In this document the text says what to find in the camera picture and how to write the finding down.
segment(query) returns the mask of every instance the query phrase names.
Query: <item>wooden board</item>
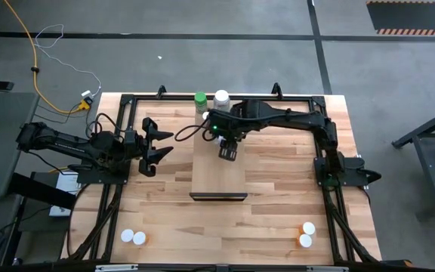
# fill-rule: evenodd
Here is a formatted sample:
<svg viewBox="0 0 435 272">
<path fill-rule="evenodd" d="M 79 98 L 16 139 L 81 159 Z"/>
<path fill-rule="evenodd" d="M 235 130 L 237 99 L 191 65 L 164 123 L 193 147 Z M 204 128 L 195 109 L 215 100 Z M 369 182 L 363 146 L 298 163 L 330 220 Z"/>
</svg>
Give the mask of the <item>wooden board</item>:
<svg viewBox="0 0 435 272">
<path fill-rule="evenodd" d="M 103 93 L 99 112 L 116 119 L 120 93 Z M 356 146 L 344 96 L 325 96 L 327 112 L 337 124 L 339 150 L 355 156 Z M 272 102 L 273 107 L 307 111 L 304 103 Z M 141 101 L 134 127 L 139 133 L 144 117 L 163 131 L 177 132 L 194 123 L 192 101 Z M 103 120 L 103 129 L 113 131 Z M 194 202 L 189 197 L 193 172 L 193 141 L 166 139 L 157 147 L 174 146 L 157 168 L 154 178 L 138 173 L 132 163 L 125 186 L 113 244 L 112 262 L 228 263 L 228 264 L 331 264 L 325 209 L 317 187 L 310 132 L 266 128 L 250 133 L 245 143 L 244 202 Z M 102 186 L 91 185 L 76 204 L 71 226 L 71 249 L 83 242 L 97 216 Z M 344 188 L 350 227 L 367 250 L 381 258 L 366 195 Z M 317 228 L 313 245 L 295 244 L 298 225 L 312 221 Z M 138 247 L 120 240 L 127 228 L 145 231 L 150 240 Z M 343 235 L 337 231 L 345 256 Z"/>
<path fill-rule="evenodd" d="M 196 114 L 201 125 L 202 114 Z M 202 133 L 193 136 L 193 193 L 245 193 L 245 145 L 239 144 L 236 160 L 226 161 L 218 156 L 219 145 L 202 139 Z"/>
</svg>

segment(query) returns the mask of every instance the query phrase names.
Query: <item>gray floor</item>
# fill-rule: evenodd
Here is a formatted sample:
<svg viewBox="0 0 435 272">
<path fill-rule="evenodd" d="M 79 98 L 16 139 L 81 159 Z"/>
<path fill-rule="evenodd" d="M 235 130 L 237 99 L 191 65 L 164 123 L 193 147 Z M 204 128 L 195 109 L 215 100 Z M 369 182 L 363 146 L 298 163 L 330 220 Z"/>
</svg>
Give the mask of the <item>gray floor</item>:
<svg viewBox="0 0 435 272">
<path fill-rule="evenodd" d="M 311 34 L 305 0 L 12 2 L 31 31 L 63 23 L 71 32 Z M 316 0 L 315 6 L 324 35 L 375 35 L 363 0 Z M 0 31 L 20 31 L 1 2 Z M 358 150 L 367 168 L 383 175 L 370 190 L 383 259 L 407 258 L 435 268 L 435 219 L 415 218 L 435 206 L 433 187 L 412 146 L 390 145 L 435 115 L 435 43 L 324 42 L 323 47 L 333 94 L 346 96 Z M 267 93 L 280 82 L 285 93 L 323 94 L 312 42 L 63 39 L 48 52 L 94 71 L 103 91 L 156 91 L 165 85 L 169 91 Z M 26 39 L 0 38 L 0 80 L 15 82 L 15 91 L 33 91 L 31 65 Z M 70 108 L 80 93 L 97 87 L 91 76 L 42 55 L 40 67 L 40 89 L 59 107 Z M 58 119 L 43 110 L 38 114 Z M 84 124 L 76 118 L 52 126 L 83 135 Z M 55 165 L 77 162 L 40 154 Z M 17 169 L 29 174 L 49 167 L 23 154 Z"/>
</svg>

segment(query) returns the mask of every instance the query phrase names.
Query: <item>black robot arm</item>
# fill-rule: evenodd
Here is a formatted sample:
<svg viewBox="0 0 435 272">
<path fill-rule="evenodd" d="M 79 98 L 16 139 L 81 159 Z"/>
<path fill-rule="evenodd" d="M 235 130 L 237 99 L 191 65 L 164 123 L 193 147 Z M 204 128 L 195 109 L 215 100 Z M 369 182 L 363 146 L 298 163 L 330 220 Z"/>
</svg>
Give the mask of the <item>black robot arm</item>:
<svg viewBox="0 0 435 272">
<path fill-rule="evenodd" d="M 24 124 L 18 135 L 18 149 L 23 152 L 30 150 L 49 149 L 82 159 L 91 167 L 101 172 L 116 174 L 124 171 L 127 162 L 140 159 L 139 172 L 152 177 L 160 160 L 173 147 L 156 149 L 153 140 L 163 140 L 172 137 L 173 133 L 157 130 L 157 124 L 150 118 L 143 120 L 142 129 L 147 133 L 142 137 L 136 131 L 122 131 L 124 137 L 111 131 L 93 133 L 89 139 L 80 138 L 49 128 L 43 122 Z M 88 166 L 73 168 L 75 171 L 88 170 Z"/>
<path fill-rule="evenodd" d="M 260 100 L 245 100 L 235 104 L 229 113 L 210 110 L 208 119 L 210 132 L 224 139 L 220 152 L 223 159 L 232 161 L 236 158 L 237 142 L 248 132 L 274 126 L 311 131 L 320 150 L 325 151 L 327 169 L 333 174 L 344 171 L 344 157 L 337 151 L 337 127 L 320 112 L 281 110 Z"/>
</svg>

